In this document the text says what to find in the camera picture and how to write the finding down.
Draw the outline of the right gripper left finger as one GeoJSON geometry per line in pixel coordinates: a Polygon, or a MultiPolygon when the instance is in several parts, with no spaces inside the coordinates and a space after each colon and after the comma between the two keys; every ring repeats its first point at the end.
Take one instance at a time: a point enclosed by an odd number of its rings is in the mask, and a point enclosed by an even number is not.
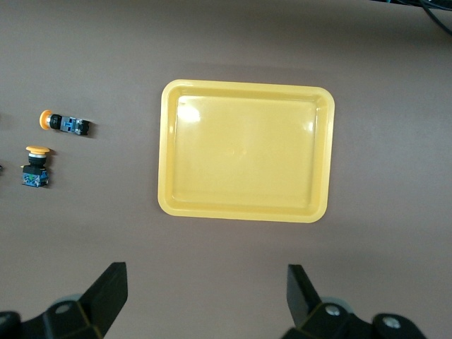
{"type": "Polygon", "coordinates": [[[127,298],[126,264],[114,262],[82,295],[62,298],[35,318],[1,312],[1,337],[104,338],[127,298]]]}

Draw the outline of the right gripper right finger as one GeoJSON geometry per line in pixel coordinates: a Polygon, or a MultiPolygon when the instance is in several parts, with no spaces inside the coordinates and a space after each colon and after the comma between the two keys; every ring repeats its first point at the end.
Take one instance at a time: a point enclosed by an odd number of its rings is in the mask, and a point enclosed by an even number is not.
{"type": "Polygon", "coordinates": [[[287,268],[287,304],[294,321],[284,338],[424,338],[410,320],[382,313],[361,320],[335,298],[321,299],[301,265],[287,268]]]}

